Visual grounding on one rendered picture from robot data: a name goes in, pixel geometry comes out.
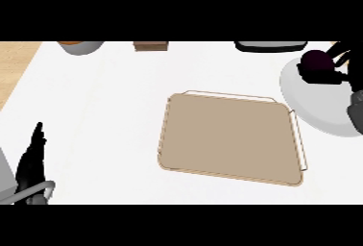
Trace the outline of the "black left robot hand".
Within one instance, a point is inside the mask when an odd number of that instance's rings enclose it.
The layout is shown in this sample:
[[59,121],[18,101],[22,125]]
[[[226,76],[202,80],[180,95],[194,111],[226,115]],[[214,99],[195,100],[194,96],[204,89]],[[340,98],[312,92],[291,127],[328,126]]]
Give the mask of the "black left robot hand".
[[46,180],[45,175],[45,146],[46,138],[43,132],[43,123],[39,122],[33,136],[30,146],[25,153],[21,156],[17,171],[18,189],[17,192],[24,191],[34,185],[40,184]]

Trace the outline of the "grey bowl with orange content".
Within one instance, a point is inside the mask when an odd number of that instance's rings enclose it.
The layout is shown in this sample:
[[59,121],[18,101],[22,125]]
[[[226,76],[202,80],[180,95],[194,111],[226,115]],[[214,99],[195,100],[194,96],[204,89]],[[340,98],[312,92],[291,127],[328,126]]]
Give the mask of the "grey bowl with orange content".
[[76,56],[90,54],[102,46],[102,41],[61,41],[59,45],[65,52]]

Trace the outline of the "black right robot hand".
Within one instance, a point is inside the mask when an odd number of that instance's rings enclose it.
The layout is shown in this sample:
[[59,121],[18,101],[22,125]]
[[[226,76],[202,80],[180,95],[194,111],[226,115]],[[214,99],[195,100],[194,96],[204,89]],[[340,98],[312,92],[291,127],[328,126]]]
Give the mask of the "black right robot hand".
[[349,82],[353,92],[363,90],[363,40],[338,41],[323,52],[334,60],[335,70],[307,71],[298,63],[303,80],[318,85],[340,85]]

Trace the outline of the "white round plate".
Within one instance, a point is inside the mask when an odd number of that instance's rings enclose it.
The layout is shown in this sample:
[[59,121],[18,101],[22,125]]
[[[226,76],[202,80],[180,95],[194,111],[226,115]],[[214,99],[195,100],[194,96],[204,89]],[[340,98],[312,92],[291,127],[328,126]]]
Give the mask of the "white round plate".
[[341,137],[357,137],[347,115],[350,105],[350,84],[313,85],[298,73],[297,58],[282,68],[279,85],[285,102],[295,114],[323,133]]

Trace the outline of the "brown wooden block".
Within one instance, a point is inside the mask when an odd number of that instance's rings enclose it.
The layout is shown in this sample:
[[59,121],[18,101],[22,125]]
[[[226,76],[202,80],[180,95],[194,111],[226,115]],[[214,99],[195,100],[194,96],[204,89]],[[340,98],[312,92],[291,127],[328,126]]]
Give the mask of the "brown wooden block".
[[136,51],[166,51],[169,47],[167,41],[136,41],[133,43]]

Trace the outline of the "dark purple eggplant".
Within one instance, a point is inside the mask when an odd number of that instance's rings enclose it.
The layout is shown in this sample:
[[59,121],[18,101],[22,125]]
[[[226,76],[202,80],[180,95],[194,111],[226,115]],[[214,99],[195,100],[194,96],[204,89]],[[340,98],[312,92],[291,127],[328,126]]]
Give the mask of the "dark purple eggplant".
[[335,64],[331,56],[321,50],[310,50],[301,57],[301,66],[307,71],[334,71]]

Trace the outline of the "tan rectangular tray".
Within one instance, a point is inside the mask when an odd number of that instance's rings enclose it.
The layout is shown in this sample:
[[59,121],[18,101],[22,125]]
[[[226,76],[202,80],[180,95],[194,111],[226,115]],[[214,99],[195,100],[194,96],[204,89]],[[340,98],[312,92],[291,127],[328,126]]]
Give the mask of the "tan rectangular tray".
[[164,112],[161,168],[298,186],[309,166],[295,118],[270,98],[173,94]]

